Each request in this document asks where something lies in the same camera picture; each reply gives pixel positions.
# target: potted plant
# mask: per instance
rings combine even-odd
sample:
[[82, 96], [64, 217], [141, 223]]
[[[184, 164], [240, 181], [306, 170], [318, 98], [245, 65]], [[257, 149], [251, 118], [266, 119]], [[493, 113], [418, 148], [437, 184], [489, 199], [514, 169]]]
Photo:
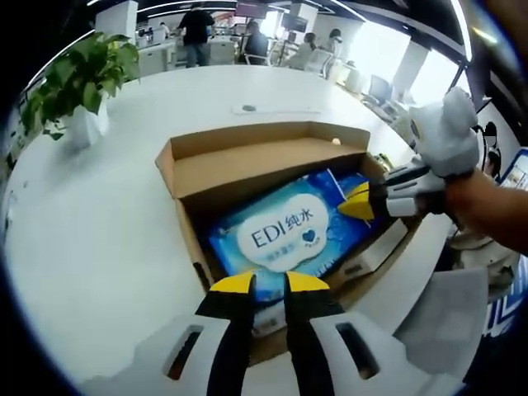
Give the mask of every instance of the potted plant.
[[[139, 54], [125, 35], [95, 33], [60, 55], [31, 93], [21, 120], [26, 135], [42, 131], [53, 140], [67, 130], [80, 148], [108, 130], [106, 98], [139, 77]], [[59, 127], [62, 121], [65, 128]]]

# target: white table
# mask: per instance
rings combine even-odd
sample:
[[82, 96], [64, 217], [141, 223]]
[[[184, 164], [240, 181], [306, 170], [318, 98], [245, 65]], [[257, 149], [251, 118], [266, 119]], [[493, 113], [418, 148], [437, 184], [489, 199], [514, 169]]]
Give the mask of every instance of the white table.
[[[260, 112], [235, 114], [242, 104]], [[204, 295], [154, 166], [169, 137], [318, 120], [369, 130], [369, 151], [386, 153], [395, 165], [413, 155], [342, 89], [286, 68], [157, 74], [125, 85], [108, 110], [110, 133], [84, 152], [73, 152], [67, 139], [38, 137], [6, 194], [17, 198], [7, 235], [13, 288], [46, 351], [75, 383], [126, 367], [139, 342], [176, 315], [193, 313]], [[402, 259], [356, 309], [393, 332], [429, 280], [449, 226], [445, 216], [427, 217]], [[252, 367], [244, 394], [297, 394], [293, 373], [287, 354]]]

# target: white flower pot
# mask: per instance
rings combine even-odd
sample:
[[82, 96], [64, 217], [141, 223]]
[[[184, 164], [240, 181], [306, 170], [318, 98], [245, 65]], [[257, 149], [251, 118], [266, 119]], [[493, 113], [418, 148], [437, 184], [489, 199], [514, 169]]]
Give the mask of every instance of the white flower pot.
[[63, 117], [66, 134], [78, 149], [85, 149], [95, 144], [108, 132], [109, 120], [106, 109], [107, 95], [103, 94], [99, 112], [95, 115], [82, 106], [78, 106], [71, 117]]

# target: cardboard box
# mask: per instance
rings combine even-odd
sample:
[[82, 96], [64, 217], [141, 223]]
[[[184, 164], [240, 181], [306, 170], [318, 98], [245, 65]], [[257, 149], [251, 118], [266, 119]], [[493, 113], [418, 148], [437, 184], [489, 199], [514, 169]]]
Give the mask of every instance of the cardboard box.
[[[369, 178], [381, 177], [383, 168], [366, 152], [369, 137], [366, 130], [340, 125], [287, 122], [235, 126], [170, 139], [156, 164], [175, 200], [182, 235], [204, 289], [226, 276], [206, 238], [219, 217], [309, 172], [330, 168], [337, 176], [359, 171]], [[358, 257], [391, 225], [358, 247], [342, 267], [361, 265]], [[394, 262], [399, 245], [408, 240], [407, 228], [403, 229], [395, 250], [387, 252], [378, 271], [355, 279], [346, 288], [343, 286], [357, 277], [354, 271], [325, 276], [345, 308]], [[254, 340], [252, 363], [284, 351], [285, 329]]]

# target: wet wipes package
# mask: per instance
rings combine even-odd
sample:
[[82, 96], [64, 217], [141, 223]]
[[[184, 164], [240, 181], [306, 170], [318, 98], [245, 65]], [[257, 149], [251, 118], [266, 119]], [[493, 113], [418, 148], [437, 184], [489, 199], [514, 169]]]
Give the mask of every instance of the wet wipes package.
[[[365, 180], [342, 182], [351, 190]], [[285, 271], [323, 276], [372, 232], [337, 211], [344, 200], [329, 170], [310, 174], [226, 216], [209, 240], [228, 275], [256, 272], [257, 302], [271, 303], [284, 295]]]

